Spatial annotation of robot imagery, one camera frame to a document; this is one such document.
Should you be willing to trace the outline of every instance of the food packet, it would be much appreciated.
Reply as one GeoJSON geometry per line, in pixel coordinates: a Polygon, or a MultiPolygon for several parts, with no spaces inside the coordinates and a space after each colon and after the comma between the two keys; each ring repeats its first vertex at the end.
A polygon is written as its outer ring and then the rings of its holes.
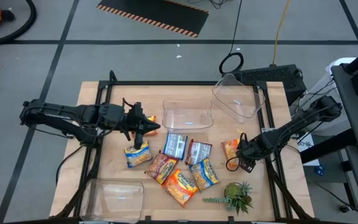
{"type": "Polygon", "coordinates": [[[149,143],[143,142],[140,149],[135,149],[133,146],[124,149],[125,156],[127,157],[128,168],[134,167],[142,162],[153,159],[152,153],[149,149],[149,143]]]}
{"type": "Polygon", "coordinates": [[[183,160],[185,156],[187,136],[168,134],[163,153],[165,155],[183,160]]]}
{"type": "Polygon", "coordinates": [[[196,142],[192,139],[189,143],[189,150],[187,152],[185,164],[195,165],[203,161],[204,159],[209,157],[211,149],[211,144],[196,142]]]}
{"type": "MultiPolygon", "coordinates": [[[[147,119],[149,119],[150,121],[155,122],[155,120],[157,119],[157,116],[156,115],[147,116],[147,119]]],[[[157,130],[153,130],[151,132],[147,132],[143,136],[154,136],[156,134],[158,134],[157,130]]]]}
{"type": "MultiPolygon", "coordinates": [[[[226,159],[229,160],[233,157],[236,157],[237,146],[239,145],[240,139],[234,139],[232,141],[224,141],[221,142],[222,149],[224,151],[224,155],[226,159]]],[[[233,170],[239,166],[238,159],[231,159],[229,163],[227,163],[229,169],[233,170]]]]}
{"type": "Polygon", "coordinates": [[[184,208],[185,203],[192,198],[198,188],[190,182],[179,169],[167,179],[162,185],[165,191],[170,194],[184,208]]]}
{"type": "Polygon", "coordinates": [[[153,177],[159,184],[163,184],[177,162],[178,159],[164,155],[160,152],[149,165],[145,173],[153,177]]]}
{"type": "Polygon", "coordinates": [[[197,186],[200,190],[207,189],[214,184],[220,183],[208,158],[196,165],[190,166],[190,170],[196,179],[197,186]]]}

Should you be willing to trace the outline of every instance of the hazard striped floor mat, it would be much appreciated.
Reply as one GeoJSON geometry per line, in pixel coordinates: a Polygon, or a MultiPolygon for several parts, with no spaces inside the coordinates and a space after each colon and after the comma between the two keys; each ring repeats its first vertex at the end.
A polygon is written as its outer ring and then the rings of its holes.
{"type": "Polygon", "coordinates": [[[102,0],[98,9],[197,37],[209,12],[169,0],[102,0]]]}

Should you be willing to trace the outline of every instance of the wooden tabletop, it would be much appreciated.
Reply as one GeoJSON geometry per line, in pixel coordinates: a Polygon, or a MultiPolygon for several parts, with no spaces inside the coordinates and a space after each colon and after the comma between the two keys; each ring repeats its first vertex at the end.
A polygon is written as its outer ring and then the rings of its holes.
{"type": "MultiPolygon", "coordinates": [[[[77,104],[93,104],[96,98],[97,86],[98,82],[83,82],[77,104]]],[[[120,105],[123,97],[129,103],[140,101],[142,102],[144,113],[146,115],[156,115],[157,122],[162,124],[162,102],[165,98],[210,98],[211,89],[212,86],[118,85],[112,88],[110,103],[120,105]]],[[[276,127],[280,127],[291,120],[282,83],[269,82],[268,93],[275,125],[276,127]]],[[[254,96],[251,94],[248,99],[250,102],[255,102],[254,96]]],[[[264,121],[267,126],[268,122],[265,107],[262,107],[262,109],[265,117],[264,121]]],[[[187,135],[189,141],[194,139],[195,141],[207,142],[213,145],[209,159],[221,183],[202,191],[202,193],[196,193],[194,197],[186,203],[185,208],[182,208],[178,202],[167,194],[161,188],[161,185],[153,178],[144,174],[144,170],[146,170],[151,161],[144,162],[130,169],[127,167],[124,148],[133,145],[133,142],[127,141],[125,136],[121,133],[112,132],[104,138],[98,178],[138,180],[142,182],[145,189],[145,197],[141,220],[144,220],[146,215],[150,215],[152,220],[227,221],[228,216],[234,216],[236,221],[273,221],[273,207],[270,199],[266,168],[263,161],[259,161],[250,174],[241,169],[235,172],[229,172],[226,170],[226,158],[220,146],[220,142],[222,141],[239,138],[237,129],[245,132],[249,139],[260,134],[257,115],[249,119],[245,124],[240,124],[215,106],[212,107],[212,114],[214,124],[206,132],[187,135]],[[251,197],[254,209],[250,209],[249,214],[240,212],[237,216],[234,211],[227,212],[225,204],[203,202],[202,198],[222,197],[224,188],[228,183],[242,181],[248,181],[253,188],[251,197]]],[[[163,150],[166,137],[167,130],[162,126],[158,129],[158,135],[144,138],[149,141],[150,150],[153,155],[156,155],[159,150],[163,150]]],[[[290,141],[290,145],[297,147],[294,140],[290,141]]],[[[78,146],[79,143],[77,140],[68,140],[65,157],[78,146]]],[[[51,215],[56,215],[60,212],[77,190],[84,155],[85,150],[82,150],[67,160],[62,166],[55,198],[50,211],[51,215]]],[[[313,217],[314,213],[299,153],[289,147],[285,147],[282,150],[281,156],[289,191],[306,213],[313,217]]],[[[183,161],[180,161],[175,168],[179,168],[187,178],[195,183],[188,166],[186,166],[183,161]]],[[[285,217],[282,195],[278,188],[277,194],[281,216],[285,217]]]]}

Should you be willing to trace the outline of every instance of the clear plastic container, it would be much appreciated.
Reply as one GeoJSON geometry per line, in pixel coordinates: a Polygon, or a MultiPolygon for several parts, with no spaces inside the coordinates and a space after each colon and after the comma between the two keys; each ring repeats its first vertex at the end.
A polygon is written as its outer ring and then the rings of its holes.
{"type": "Polygon", "coordinates": [[[265,103],[265,97],[248,89],[227,74],[212,89],[212,102],[239,123],[252,118],[265,103]]]}
{"type": "Polygon", "coordinates": [[[197,133],[214,124],[210,98],[176,100],[167,98],[162,103],[164,125],[169,133],[197,133]]]}
{"type": "Polygon", "coordinates": [[[83,194],[80,217],[84,221],[137,223],[143,200],[139,181],[92,179],[83,194]]]}

